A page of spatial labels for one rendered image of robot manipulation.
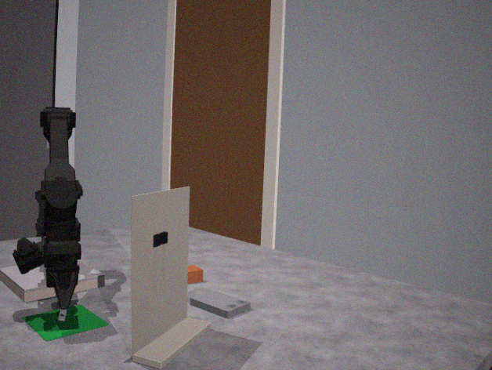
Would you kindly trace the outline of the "green flat square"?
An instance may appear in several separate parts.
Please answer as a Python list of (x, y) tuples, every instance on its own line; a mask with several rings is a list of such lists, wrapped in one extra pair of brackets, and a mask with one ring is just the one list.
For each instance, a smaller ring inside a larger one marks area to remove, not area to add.
[(60, 310), (53, 310), (47, 313), (44, 312), (23, 317), (23, 319), (45, 341), (109, 325), (82, 305), (68, 307), (65, 322), (58, 321), (59, 313)]

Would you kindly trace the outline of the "beige panel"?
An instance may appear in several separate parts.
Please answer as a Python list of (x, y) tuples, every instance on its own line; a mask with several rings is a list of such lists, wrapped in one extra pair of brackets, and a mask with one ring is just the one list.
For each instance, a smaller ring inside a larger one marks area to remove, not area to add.
[(162, 369), (211, 323), (186, 317), (190, 187), (132, 196), (132, 361)]

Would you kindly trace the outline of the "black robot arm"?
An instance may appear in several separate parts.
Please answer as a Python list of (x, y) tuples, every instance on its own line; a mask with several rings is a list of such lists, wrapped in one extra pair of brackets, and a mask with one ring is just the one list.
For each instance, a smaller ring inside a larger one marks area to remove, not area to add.
[(76, 126), (76, 113), (70, 107), (45, 107), (40, 112), (40, 127), (49, 141), (49, 165), (45, 168), (45, 180), (41, 180), (41, 200), (45, 200), (44, 219), (41, 219), (42, 241), (35, 243), (26, 238), (17, 242), (13, 258), (25, 274), (45, 261), (46, 232), (51, 227), (69, 226), (77, 231), (76, 242), (81, 241), (81, 224), (75, 218), (77, 203), (83, 190), (75, 178), (75, 170), (69, 163), (68, 140)]

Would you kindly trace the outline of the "orange block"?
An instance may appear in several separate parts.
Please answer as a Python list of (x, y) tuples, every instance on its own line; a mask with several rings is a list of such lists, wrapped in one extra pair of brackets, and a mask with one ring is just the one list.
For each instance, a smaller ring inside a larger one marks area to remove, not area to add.
[(188, 266), (188, 283), (193, 284), (198, 282), (203, 282), (204, 275), (203, 270), (195, 265)]

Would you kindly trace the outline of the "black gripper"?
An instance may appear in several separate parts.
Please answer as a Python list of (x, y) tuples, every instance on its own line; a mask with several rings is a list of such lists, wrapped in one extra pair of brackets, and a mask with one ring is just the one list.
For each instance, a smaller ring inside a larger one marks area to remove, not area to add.
[(74, 265), (81, 259), (81, 245), (76, 240), (77, 231), (73, 227), (56, 226), (46, 232), (45, 261), (51, 266), (46, 268), (47, 287), (56, 287), (62, 310), (69, 307), (78, 284), (80, 267)]

